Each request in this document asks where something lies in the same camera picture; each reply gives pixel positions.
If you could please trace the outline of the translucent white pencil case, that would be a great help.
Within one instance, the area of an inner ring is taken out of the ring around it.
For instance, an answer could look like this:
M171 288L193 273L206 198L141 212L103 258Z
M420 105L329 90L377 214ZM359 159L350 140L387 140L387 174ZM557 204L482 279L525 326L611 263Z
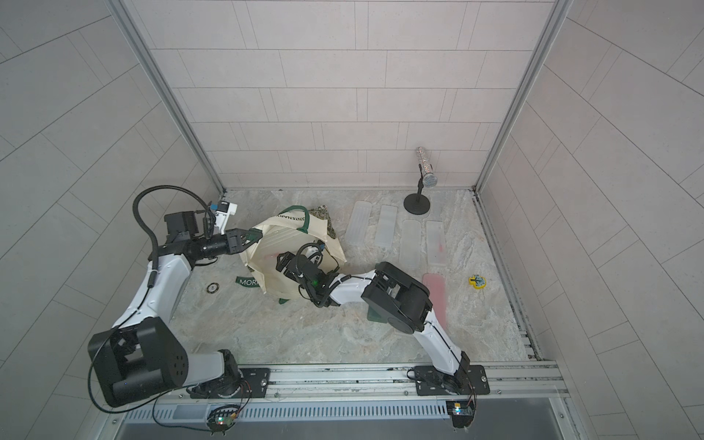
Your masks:
M372 203L357 201L353 207L345 240L350 246L362 245L369 227Z
M278 256L286 252L292 252L293 247L286 243L269 243L258 248L260 253L262 267L267 271L276 271Z
M377 247L391 249L395 236L398 209L395 206L383 205L379 213L374 243Z
M404 220L401 225L400 265L413 271L419 268L421 260L422 227L419 221Z
M426 254L430 266L447 265L447 243L442 222L426 223Z

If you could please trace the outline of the cream canvas tote bag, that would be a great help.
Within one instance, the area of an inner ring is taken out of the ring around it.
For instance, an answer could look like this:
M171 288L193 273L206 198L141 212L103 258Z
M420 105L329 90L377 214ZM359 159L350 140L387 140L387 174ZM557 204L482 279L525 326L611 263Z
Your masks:
M325 206L309 210L292 205L256 225L256 229L262 232L262 239L241 253L240 258L262 291L279 299L297 299L299 291L294 280L276 270L278 256L286 252L294 254L303 245L320 241L326 245L320 265L323 271L330 272L347 263Z

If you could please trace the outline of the dark green pencil case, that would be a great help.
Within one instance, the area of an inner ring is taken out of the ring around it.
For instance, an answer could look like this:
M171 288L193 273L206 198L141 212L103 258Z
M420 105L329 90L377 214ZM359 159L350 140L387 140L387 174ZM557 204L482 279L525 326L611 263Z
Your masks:
M384 318L375 312L372 308L368 308L367 319L371 322L384 323Z

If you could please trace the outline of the translucent pink pencil case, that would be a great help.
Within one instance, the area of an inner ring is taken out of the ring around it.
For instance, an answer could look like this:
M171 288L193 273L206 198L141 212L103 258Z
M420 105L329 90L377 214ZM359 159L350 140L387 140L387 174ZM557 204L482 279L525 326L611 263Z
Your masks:
M433 311L438 323L447 326L447 294L445 278L436 273L425 273L423 284L429 289L430 301L433 304Z

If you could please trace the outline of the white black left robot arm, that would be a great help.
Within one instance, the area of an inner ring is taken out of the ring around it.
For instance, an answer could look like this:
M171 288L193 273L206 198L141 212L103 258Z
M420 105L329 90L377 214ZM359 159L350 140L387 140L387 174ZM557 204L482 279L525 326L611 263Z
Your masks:
M206 261L236 255L262 239L256 228L227 228L236 205L209 205L194 192L183 189L201 206L196 212L167 214L164 244L143 220L139 204L159 186L140 192L132 214L151 244L150 263L143 282L115 324L92 336L87 383L99 384L104 399L95 407L106 414L122 414L179 389L194 399L231 398L242 394L244 379L236 359L227 349L190 354L170 329L170 321L193 270Z

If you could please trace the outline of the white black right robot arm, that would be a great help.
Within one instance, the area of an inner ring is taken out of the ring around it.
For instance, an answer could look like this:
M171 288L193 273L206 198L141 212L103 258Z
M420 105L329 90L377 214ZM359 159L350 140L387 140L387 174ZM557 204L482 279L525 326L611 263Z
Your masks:
M482 366L472 366L467 353L454 344L436 316L430 291L411 275L381 262L373 271L350 275L319 268L322 253L302 251L277 257L276 270L296 282L302 296L317 307L364 303L383 323L413 336L432 365L411 368L407 377L420 395L488 395L491 389Z

